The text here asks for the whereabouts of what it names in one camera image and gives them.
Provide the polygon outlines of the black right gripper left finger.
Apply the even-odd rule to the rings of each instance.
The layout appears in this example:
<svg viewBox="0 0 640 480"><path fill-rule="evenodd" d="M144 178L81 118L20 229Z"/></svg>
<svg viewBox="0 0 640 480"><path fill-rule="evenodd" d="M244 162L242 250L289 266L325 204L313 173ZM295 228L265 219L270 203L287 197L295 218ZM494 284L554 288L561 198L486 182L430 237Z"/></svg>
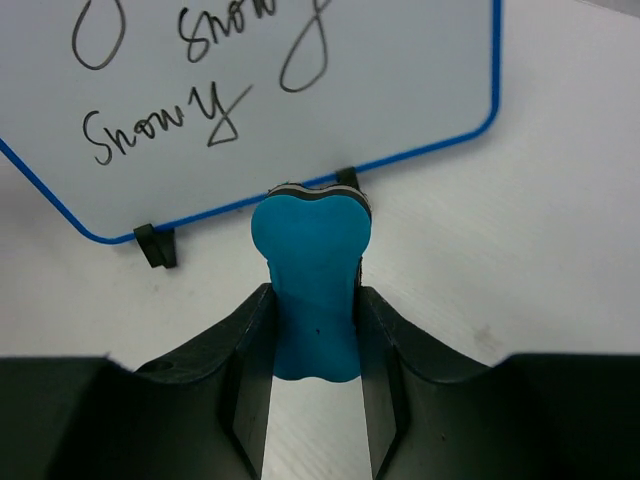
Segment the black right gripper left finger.
<svg viewBox="0 0 640 480"><path fill-rule="evenodd" d="M259 478L276 316L265 284L136 370L105 357L4 358L2 477Z"/></svg>

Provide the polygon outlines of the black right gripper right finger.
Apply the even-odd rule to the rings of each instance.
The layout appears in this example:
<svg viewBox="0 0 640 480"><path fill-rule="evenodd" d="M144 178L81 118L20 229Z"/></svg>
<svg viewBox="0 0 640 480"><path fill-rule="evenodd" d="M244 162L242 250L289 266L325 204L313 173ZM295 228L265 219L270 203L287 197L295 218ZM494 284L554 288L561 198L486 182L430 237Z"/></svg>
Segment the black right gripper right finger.
<svg viewBox="0 0 640 480"><path fill-rule="evenodd" d="M515 354L483 365L363 287L355 308L376 479L635 479L639 359Z"/></svg>

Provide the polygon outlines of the blue whiteboard eraser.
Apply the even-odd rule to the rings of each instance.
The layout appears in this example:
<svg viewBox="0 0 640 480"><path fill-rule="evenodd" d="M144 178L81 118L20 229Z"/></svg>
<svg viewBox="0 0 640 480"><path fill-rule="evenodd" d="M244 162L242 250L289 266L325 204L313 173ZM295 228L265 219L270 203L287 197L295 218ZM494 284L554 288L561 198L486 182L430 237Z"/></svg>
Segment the blue whiteboard eraser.
<svg viewBox="0 0 640 480"><path fill-rule="evenodd" d="M357 188L283 184L251 218L276 295L276 377L344 383L360 374L354 323L372 212Z"/></svg>

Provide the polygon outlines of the blue-framed whiteboard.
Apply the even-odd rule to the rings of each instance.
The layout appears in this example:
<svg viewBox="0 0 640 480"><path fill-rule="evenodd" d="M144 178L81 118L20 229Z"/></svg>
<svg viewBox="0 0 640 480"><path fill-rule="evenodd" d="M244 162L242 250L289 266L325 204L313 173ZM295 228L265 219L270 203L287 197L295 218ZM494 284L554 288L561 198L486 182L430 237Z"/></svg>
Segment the blue-framed whiteboard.
<svg viewBox="0 0 640 480"><path fill-rule="evenodd" d="M5 1L1 151L132 239L483 134L499 1Z"/></svg>

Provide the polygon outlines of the black left whiteboard foot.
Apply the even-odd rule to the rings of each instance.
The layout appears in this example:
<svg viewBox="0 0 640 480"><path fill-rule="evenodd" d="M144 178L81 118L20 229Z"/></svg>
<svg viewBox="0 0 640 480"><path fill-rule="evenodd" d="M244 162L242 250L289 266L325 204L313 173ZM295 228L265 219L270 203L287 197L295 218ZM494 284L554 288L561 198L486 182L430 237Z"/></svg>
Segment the black left whiteboard foot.
<svg viewBox="0 0 640 480"><path fill-rule="evenodd" d="M176 268L175 230L157 230L151 224L137 227L134 237L151 268Z"/></svg>

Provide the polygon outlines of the black whiteboard foot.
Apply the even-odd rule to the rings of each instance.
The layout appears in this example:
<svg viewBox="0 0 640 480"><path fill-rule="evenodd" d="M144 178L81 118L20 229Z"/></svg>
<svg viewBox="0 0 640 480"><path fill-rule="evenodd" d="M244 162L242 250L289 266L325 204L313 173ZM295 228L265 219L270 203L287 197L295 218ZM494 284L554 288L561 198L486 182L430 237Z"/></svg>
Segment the black whiteboard foot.
<svg viewBox="0 0 640 480"><path fill-rule="evenodd" d="M175 230L157 230L151 224L137 227L134 237L151 268L176 268Z"/></svg>
<svg viewBox="0 0 640 480"><path fill-rule="evenodd" d="M360 189L357 172L354 167L347 167L335 172L336 181L340 185L349 186L351 188Z"/></svg>

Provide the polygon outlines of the black right whiteboard foot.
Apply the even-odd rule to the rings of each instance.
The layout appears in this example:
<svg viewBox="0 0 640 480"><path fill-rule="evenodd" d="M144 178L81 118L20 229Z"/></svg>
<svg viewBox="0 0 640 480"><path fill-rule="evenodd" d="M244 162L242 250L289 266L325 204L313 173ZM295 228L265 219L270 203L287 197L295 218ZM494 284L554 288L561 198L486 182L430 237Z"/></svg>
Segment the black right whiteboard foot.
<svg viewBox="0 0 640 480"><path fill-rule="evenodd" d="M349 186L351 188L360 189L357 172L354 167L347 167L335 172L336 181L340 185Z"/></svg>

